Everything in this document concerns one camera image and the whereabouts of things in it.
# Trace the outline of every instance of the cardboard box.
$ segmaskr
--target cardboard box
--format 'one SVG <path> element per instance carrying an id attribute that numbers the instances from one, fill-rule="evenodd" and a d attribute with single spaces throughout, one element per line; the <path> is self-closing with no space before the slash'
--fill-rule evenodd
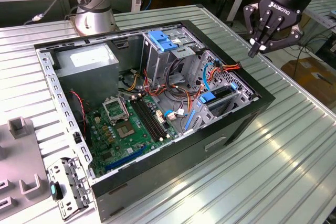
<path id="1" fill-rule="evenodd" d="M 281 70 L 292 78 L 295 64 L 296 60 L 291 60 Z M 328 108 L 336 106 L 336 76 L 315 58 L 299 60 L 295 81 Z"/>

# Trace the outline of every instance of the robotiq logo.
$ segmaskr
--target robotiq logo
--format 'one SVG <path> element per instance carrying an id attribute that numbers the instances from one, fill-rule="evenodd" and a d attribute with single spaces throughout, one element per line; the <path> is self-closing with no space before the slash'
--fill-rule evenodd
<path id="1" fill-rule="evenodd" d="M 281 12 L 287 14 L 288 16 L 289 16 L 289 14 L 290 14 L 290 11 L 288 11 L 288 10 L 284 9 L 283 7 L 281 7 L 281 6 L 277 5 L 277 4 L 275 4 L 274 2 L 271 2 L 271 3 L 268 5 L 268 7 L 273 7 L 273 8 L 275 8 L 276 10 L 279 10 L 279 11 L 281 11 Z"/>

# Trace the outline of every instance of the metal table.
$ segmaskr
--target metal table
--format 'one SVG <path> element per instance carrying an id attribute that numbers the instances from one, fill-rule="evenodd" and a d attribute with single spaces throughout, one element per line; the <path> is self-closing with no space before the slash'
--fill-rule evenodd
<path id="1" fill-rule="evenodd" d="M 334 29 L 331 29 L 330 31 L 336 33 L 336 18 L 330 16 L 330 12 L 335 9 L 336 0 L 312 0 L 306 8 L 305 14 L 325 28 L 334 27 Z M 308 37 L 312 37 L 311 34 L 316 31 L 318 24 L 312 24 L 309 32 L 306 32 Z"/>
<path id="2" fill-rule="evenodd" d="M 107 223 L 322 223 L 336 206 L 336 116 L 204 8 L 116 15 L 120 28 L 190 19 L 276 100 L 243 135 Z M 33 44 L 76 37 L 69 22 L 0 29 L 0 122 L 33 120 L 45 166 L 72 151 Z M 61 223 L 51 198 L 3 223 Z M 69 223 L 98 223 L 93 205 Z"/>

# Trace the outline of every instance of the expansion slot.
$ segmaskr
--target expansion slot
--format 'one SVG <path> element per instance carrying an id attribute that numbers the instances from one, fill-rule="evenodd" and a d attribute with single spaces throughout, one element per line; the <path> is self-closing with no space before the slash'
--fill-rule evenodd
<path id="1" fill-rule="evenodd" d="M 119 167 L 119 166 L 121 166 L 121 165 L 123 165 L 123 164 L 126 164 L 128 161 L 130 161 L 130 160 L 132 160 L 132 159 L 134 159 L 134 158 L 137 158 L 137 157 L 141 156 L 141 155 L 142 155 L 142 152 L 143 152 L 146 148 L 147 148 L 147 146 L 144 146 L 144 147 L 142 147 L 140 150 L 137 150 L 136 152 L 134 152 L 134 153 L 128 155 L 127 157 L 123 157 L 122 159 L 120 159 L 120 160 L 118 160 L 118 161 L 116 161 L 116 162 L 114 162 L 114 163 L 112 163 L 112 164 L 107 165 L 107 166 L 105 167 L 105 170 L 106 170 L 106 171 L 108 171 L 108 170 L 112 170 L 112 169 L 114 169 L 114 168 L 116 168 L 116 167 Z"/>
<path id="2" fill-rule="evenodd" d="M 158 142 L 164 139 L 166 133 L 156 118 L 152 115 L 146 104 L 142 100 L 133 100 L 131 101 L 131 105 L 154 141 Z"/>

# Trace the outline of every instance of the motherboard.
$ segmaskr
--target motherboard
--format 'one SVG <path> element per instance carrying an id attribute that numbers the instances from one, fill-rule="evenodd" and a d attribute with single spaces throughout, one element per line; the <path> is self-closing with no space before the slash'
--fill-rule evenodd
<path id="1" fill-rule="evenodd" d="M 115 100 L 87 114 L 91 167 L 97 177 L 178 137 L 170 122 L 162 121 L 162 111 L 150 96 L 120 101 L 121 105 Z"/>

